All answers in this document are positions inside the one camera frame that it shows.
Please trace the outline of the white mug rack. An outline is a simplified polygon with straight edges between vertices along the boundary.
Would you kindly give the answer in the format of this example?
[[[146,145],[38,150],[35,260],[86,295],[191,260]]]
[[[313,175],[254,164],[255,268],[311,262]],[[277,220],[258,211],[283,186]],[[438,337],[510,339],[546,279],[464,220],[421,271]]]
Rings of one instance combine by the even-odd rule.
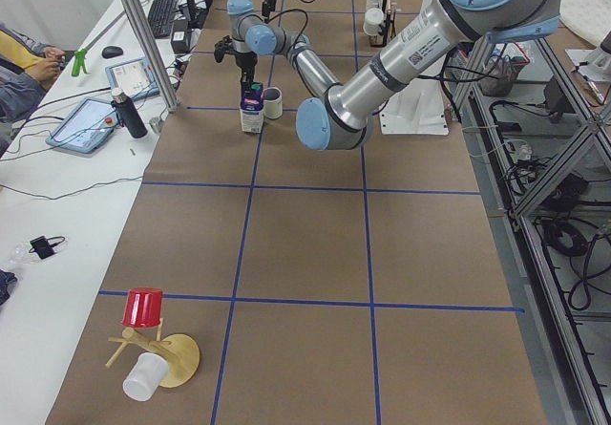
[[[367,36],[376,36],[385,23],[385,13],[379,8],[370,8],[365,12],[363,31]]]
[[[384,5],[384,0],[366,0],[366,10],[379,9],[381,10]]]

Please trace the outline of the white mug lower rack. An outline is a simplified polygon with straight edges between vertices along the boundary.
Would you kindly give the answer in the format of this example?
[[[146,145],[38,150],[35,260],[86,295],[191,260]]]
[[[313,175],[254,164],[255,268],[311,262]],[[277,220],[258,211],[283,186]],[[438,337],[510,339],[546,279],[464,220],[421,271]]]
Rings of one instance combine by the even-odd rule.
[[[370,8],[365,12],[363,31],[367,36],[376,36],[385,23],[385,13],[379,8]]]

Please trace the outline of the white home mug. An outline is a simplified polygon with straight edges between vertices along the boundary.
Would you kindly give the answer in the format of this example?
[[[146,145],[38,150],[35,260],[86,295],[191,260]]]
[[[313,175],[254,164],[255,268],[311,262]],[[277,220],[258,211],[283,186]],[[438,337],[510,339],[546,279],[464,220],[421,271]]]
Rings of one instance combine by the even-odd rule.
[[[276,120],[283,114],[283,95],[277,87],[268,87],[263,91],[263,115],[266,119]]]

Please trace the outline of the teach pendant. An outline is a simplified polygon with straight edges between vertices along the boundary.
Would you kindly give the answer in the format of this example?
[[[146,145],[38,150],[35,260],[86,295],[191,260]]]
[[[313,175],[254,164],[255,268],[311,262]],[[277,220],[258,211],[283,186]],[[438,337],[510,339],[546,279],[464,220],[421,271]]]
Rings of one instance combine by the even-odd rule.
[[[88,97],[82,100],[50,133],[46,143],[53,150],[91,155],[118,125],[110,101]]]
[[[141,100],[159,94],[149,61],[141,57],[124,61],[105,69],[112,89],[120,88],[132,100]]]

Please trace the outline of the seated person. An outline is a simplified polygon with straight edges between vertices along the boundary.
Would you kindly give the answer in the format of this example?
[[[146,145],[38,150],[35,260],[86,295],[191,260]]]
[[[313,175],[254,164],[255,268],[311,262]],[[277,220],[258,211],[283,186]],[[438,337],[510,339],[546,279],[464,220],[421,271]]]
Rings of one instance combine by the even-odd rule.
[[[13,123],[27,119],[58,79],[65,55],[1,23],[1,154]]]

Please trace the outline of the brown paper table cover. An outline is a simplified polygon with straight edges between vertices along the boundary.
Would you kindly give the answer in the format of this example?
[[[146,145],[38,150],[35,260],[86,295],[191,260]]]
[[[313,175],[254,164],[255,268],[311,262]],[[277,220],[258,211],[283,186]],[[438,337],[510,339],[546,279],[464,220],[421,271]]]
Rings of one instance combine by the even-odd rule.
[[[51,424],[542,424],[546,417],[462,128],[374,132],[351,151],[297,139],[307,91],[281,57],[257,78],[284,113],[243,133],[238,70],[206,22],[48,416]],[[146,402],[106,360],[126,293],[164,292],[194,377]]]

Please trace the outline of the red plastic cup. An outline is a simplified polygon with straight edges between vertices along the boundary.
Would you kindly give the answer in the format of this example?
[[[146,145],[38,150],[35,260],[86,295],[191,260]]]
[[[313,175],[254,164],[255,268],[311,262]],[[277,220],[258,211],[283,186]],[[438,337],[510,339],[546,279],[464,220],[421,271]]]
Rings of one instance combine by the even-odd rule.
[[[128,291],[122,325],[128,328],[153,328],[161,323],[163,291],[136,287]]]

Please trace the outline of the near teach pendant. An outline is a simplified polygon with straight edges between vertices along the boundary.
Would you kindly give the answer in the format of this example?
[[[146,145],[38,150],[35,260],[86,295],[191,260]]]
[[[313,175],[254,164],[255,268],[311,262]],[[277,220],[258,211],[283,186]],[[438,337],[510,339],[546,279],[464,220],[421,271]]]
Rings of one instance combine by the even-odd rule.
[[[53,150],[91,155],[118,125],[110,101],[88,97],[82,100],[50,133],[46,143]]]

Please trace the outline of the aluminium frame post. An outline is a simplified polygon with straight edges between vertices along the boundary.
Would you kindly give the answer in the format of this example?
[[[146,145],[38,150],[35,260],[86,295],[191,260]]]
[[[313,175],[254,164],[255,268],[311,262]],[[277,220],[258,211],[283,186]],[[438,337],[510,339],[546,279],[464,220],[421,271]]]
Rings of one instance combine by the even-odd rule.
[[[174,113],[179,106],[179,101],[165,69],[165,64],[159,52],[157,41],[150,29],[140,0],[120,1],[136,36],[137,42],[144,52],[144,55],[149,60],[154,79],[157,82],[160,95],[165,102],[167,111],[169,113]]]

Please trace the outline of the wooden cup tree stand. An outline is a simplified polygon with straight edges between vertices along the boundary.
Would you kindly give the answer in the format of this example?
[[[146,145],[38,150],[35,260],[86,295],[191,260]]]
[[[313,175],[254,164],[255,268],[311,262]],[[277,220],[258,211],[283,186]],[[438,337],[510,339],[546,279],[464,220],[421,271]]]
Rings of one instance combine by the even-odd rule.
[[[164,376],[157,385],[164,389],[175,389],[189,382],[200,367],[201,352],[198,343],[186,333],[163,336],[163,318],[153,327],[125,326],[118,337],[109,337],[117,348],[104,367],[110,369],[119,356],[130,346],[139,347],[143,353],[159,357],[167,365]]]

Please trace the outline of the white mug upper rack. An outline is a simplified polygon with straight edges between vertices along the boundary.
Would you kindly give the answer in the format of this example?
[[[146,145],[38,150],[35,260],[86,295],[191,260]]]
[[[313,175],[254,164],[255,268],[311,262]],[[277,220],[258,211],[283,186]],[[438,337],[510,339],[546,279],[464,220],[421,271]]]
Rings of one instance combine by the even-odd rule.
[[[384,5],[384,0],[366,0],[366,10],[379,9],[381,10]]]

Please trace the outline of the black water bottle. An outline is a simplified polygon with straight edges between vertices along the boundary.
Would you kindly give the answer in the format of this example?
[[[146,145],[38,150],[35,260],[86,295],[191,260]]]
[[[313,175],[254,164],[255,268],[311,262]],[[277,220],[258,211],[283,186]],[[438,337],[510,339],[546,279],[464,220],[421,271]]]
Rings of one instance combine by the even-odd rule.
[[[119,122],[128,129],[132,138],[143,138],[147,129],[139,115],[134,101],[119,87],[111,89],[111,104],[116,110]]]

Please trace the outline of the black keyboard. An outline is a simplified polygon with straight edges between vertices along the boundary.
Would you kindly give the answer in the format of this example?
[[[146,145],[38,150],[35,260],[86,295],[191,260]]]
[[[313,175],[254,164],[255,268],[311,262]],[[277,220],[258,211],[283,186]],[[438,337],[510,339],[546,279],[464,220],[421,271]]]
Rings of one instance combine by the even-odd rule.
[[[153,0],[147,20],[155,39],[171,34],[177,11],[178,0]]]

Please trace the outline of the black computer mouse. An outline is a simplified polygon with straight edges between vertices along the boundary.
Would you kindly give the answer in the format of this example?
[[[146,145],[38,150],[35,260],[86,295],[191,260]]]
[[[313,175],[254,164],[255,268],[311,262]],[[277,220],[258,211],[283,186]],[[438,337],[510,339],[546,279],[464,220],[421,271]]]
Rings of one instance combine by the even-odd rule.
[[[107,46],[101,52],[101,56],[104,59],[111,59],[121,55],[123,55],[123,49],[119,46]]]

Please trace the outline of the far teach pendant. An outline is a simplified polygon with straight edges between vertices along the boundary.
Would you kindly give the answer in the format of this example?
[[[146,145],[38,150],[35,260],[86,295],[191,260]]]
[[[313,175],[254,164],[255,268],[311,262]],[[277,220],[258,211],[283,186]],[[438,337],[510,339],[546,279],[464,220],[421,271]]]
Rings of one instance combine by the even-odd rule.
[[[149,61],[141,57],[124,61],[105,69],[112,89],[120,88],[132,100],[141,100],[159,94]]]

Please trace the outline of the small black adapter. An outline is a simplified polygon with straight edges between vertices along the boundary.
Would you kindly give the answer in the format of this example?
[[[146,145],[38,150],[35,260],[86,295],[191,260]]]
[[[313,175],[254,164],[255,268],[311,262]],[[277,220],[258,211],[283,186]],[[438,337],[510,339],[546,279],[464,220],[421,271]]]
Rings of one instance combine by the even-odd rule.
[[[44,260],[55,254],[55,249],[66,241],[64,236],[47,238],[39,236],[30,241],[30,253],[35,253],[39,259]]]

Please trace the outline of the blue white milk carton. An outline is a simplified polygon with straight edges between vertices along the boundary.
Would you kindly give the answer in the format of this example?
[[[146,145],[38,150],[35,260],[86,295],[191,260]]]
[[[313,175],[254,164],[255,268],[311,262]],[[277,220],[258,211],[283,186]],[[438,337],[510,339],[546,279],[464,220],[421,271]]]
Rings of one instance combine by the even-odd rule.
[[[242,131],[259,134],[263,129],[263,84],[253,82],[242,91],[240,104]]]

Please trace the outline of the translucent white plastic cup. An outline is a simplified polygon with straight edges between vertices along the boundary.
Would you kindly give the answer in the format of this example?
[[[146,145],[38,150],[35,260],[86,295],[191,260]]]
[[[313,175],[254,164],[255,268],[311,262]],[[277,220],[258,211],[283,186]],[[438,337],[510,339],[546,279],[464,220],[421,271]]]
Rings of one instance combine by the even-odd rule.
[[[144,352],[123,380],[123,392],[135,401],[148,401],[168,372],[169,364],[163,357]]]

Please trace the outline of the green clamp tool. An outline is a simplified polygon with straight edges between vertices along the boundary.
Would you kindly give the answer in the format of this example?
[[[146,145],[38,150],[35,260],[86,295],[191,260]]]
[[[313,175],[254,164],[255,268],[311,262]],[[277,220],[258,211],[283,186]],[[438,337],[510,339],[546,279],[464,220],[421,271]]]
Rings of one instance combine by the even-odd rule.
[[[88,53],[88,50],[85,48],[74,52],[74,57],[73,57],[74,64],[71,70],[72,77],[77,77],[77,76],[80,76],[81,74],[86,74],[88,72],[86,68],[87,53]]]

